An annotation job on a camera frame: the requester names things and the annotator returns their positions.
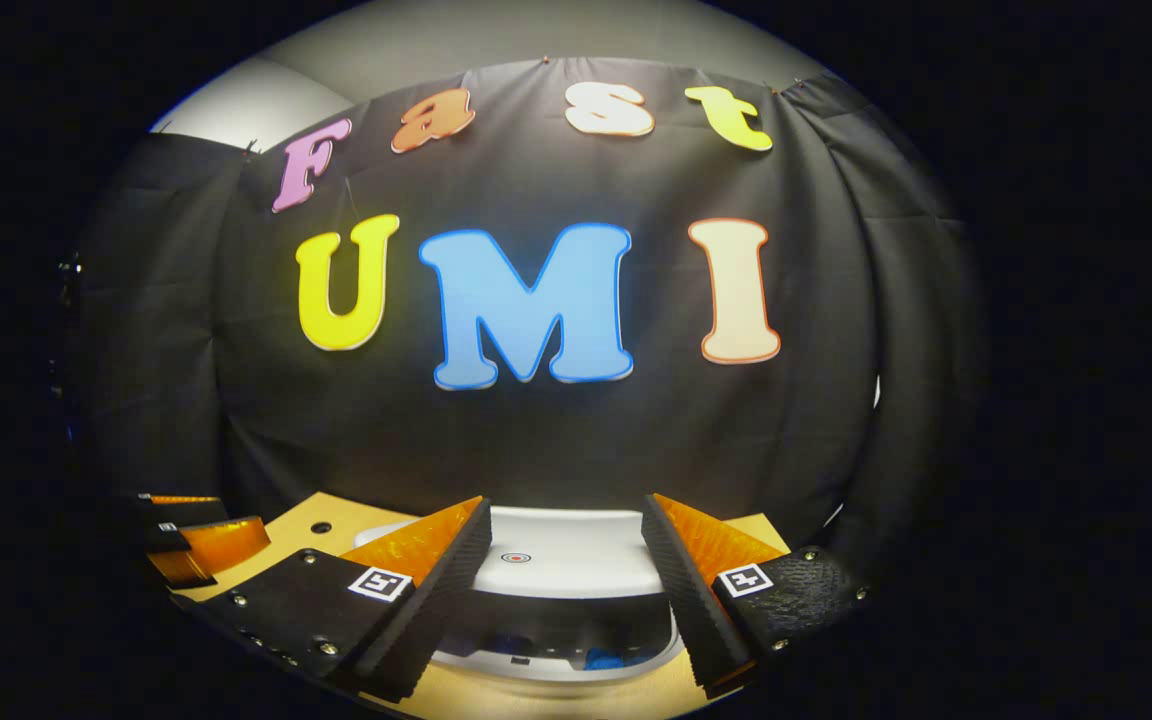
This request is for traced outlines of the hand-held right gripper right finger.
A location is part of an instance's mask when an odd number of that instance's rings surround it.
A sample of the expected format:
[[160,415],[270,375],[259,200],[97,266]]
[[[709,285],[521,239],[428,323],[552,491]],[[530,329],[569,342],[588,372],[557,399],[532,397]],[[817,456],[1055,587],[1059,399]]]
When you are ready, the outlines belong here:
[[780,551],[668,497],[645,497],[641,535],[710,700],[867,600],[867,585],[823,547]]

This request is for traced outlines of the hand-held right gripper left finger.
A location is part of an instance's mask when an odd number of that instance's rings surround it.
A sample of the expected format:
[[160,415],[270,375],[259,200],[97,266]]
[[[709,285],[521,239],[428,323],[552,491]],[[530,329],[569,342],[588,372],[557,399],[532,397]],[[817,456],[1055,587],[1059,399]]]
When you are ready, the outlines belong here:
[[402,702],[467,600],[492,543],[473,497],[342,555],[303,547],[179,609],[248,652],[356,702]]

